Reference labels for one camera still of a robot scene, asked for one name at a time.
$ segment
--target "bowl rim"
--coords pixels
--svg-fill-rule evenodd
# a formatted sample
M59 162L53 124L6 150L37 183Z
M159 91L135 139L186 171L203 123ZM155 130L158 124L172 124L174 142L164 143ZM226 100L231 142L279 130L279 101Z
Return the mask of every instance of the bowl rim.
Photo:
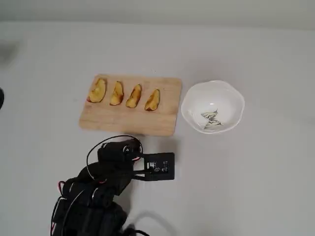
M185 101L187 99L187 94L189 93L190 90L193 89L193 87L197 86L197 85L201 85L201 84L209 84L209 83L222 83L222 84L225 84L227 85L231 90L233 90L233 92L235 94L237 94L240 98L241 98L241 102L242 102L242 109L241 109L241 114L238 118L238 120L236 121L236 123L226 129L223 129L223 130L218 130L218 131L212 131L212 132L207 132L207 131L204 131L204 130L201 130L201 129L197 129L195 126L193 126L193 124L188 120L188 118L186 117L186 115L184 115L184 112L183 112L183 106L185 104ZM193 86L191 86L188 91L186 92L185 94L185 97L183 99L183 102L182 102L182 105L181 105L181 113L182 113L182 116L184 117L184 120L195 130L197 130L198 132L200 133L203 133L203 134L220 134L220 133L223 133L225 131L228 131L228 130L231 130L233 129L236 125L238 125L238 123L241 121L242 119L242 116L243 116L243 111L244 111L244 108L245 108L245 99L244 99L244 96L236 89L234 88L232 85L230 85L228 82L226 81L222 81L222 80L210 80L210 81L206 81L206 82L201 82L201 83L197 83Z

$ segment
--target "red wire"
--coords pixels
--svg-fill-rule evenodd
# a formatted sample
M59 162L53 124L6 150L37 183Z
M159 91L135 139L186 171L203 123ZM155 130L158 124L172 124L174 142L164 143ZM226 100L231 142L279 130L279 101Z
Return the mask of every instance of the red wire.
M55 223L53 223L53 225L52 225L52 227L51 227L51 229L50 229L50 232L51 232L51 233L53 232L54 228L55 228Z
M62 189L61 189L61 184L65 184L65 182L64 181L59 181L58 182L58 189L59 189L59 192L60 192L60 195L62 196L63 195L63 191L62 191Z

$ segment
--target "black cable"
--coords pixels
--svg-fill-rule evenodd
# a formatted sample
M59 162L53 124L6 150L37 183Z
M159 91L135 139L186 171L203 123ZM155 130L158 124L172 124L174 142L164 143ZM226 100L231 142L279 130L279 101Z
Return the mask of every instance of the black cable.
M141 235L144 235L144 236L150 236L149 234L147 234L146 232L143 232L142 230L135 230L135 233L136 234L141 234Z
M61 236L63 236L63 228L64 228L64 225L65 225L65 222L67 221L67 217L68 217L68 214L70 212L70 209L73 205L73 203L75 202L75 200L77 200L77 198L84 192L84 189L73 199L73 201L71 202L68 210L65 212L65 215L64 215L64 218L63 218L63 224L62 224L62 227L61 227Z
M93 180L95 180L95 178L91 175L91 172L90 172L89 166L88 166L88 165L89 165L89 155L91 154L91 152L92 152L98 145L100 145L100 144L102 144L102 143L104 143L104 142L106 142L106 141L108 141L108 140L115 139L115 138L119 138L119 137L130 137L130 138L133 138L133 139L138 140L138 141L139 141L139 144L140 144L140 146L141 146L141 153L143 153L143 148L142 148L142 144L141 144L140 140L139 140L138 138L132 136L132 135L122 134L122 135L116 135L116 136L113 136L113 137L104 139L103 141L101 141L101 142L99 142L98 144L96 144L96 145L89 151L89 153L88 153L88 155L87 155L87 171L88 171L89 175L91 176L91 178L92 178Z
M63 198L63 197L62 196L58 197L58 199L56 201L56 204L54 206L54 209L53 209L53 214L51 216L51 221L50 221L50 236L53 236L53 219L54 219L54 216L55 216L55 213L56 213L56 209L57 209L58 203L59 203L61 198Z

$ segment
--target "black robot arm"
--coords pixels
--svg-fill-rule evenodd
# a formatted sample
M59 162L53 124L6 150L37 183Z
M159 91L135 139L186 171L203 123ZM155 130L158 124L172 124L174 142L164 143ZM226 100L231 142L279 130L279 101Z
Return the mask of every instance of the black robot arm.
M106 141L98 144L101 145L98 162L87 164L77 177L64 183L52 216L51 236L148 235L134 229L122 231L127 214L113 202L114 195L120 195L132 179L174 179L175 155L143 154L142 145L135 137L103 144ZM134 171L133 164L141 158L144 169Z

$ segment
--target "white table surface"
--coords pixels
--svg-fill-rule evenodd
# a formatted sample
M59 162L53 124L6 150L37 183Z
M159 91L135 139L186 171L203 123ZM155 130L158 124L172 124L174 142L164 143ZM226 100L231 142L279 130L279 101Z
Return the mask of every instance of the white table surface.
M315 32L100 23L0 23L0 229L49 234L57 182L116 133L81 130L98 73L181 78L183 90L225 80L245 97L240 124L142 137L145 152L176 153L174 181L134 181L118 199L152 236L315 235Z

